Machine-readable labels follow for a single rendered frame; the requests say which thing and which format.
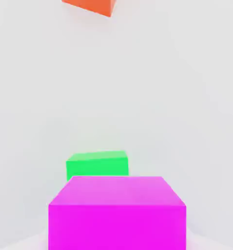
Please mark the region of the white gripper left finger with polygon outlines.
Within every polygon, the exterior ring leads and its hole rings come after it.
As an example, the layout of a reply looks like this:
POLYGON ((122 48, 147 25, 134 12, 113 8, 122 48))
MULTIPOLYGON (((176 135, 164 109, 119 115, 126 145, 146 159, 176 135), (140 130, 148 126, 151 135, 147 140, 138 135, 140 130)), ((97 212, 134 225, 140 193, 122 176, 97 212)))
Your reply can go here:
POLYGON ((40 234, 8 245, 3 250, 48 250, 48 229, 40 234))

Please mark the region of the large orange box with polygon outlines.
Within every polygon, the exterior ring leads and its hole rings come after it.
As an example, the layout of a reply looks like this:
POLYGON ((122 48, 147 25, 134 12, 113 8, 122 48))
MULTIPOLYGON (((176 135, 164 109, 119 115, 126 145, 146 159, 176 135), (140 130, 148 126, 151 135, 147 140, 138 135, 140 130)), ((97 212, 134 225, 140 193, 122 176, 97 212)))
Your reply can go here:
POLYGON ((62 0, 62 2, 110 17, 116 0, 62 0))

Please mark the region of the small green cube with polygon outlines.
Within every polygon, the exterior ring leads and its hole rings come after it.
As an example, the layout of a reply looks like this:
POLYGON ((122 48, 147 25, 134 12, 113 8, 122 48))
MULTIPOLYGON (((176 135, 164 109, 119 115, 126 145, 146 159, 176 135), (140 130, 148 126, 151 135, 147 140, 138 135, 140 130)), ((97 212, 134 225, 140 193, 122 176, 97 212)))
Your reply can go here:
POLYGON ((66 179, 73 176, 128 176, 125 151, 75 153, 66 161, 66 179))

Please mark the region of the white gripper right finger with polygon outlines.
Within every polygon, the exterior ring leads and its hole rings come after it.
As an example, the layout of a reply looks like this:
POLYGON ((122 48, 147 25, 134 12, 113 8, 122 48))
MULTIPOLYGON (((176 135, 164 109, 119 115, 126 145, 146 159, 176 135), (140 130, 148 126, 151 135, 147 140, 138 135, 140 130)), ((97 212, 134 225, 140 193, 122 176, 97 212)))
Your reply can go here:
POLYGON ((186 250, 233 250, 232 247, 225 246, 212 239, 193 233, 187 228, 186 250))

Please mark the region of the small magenta cube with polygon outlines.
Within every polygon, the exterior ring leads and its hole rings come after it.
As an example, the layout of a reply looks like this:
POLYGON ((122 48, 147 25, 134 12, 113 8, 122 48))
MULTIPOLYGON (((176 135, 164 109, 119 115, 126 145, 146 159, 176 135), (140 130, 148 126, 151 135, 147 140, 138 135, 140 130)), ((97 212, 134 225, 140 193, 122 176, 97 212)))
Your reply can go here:
POLYGON ((74 176, 49 204, 48 250, 186 250, 186 205, 161 177, 74 176))

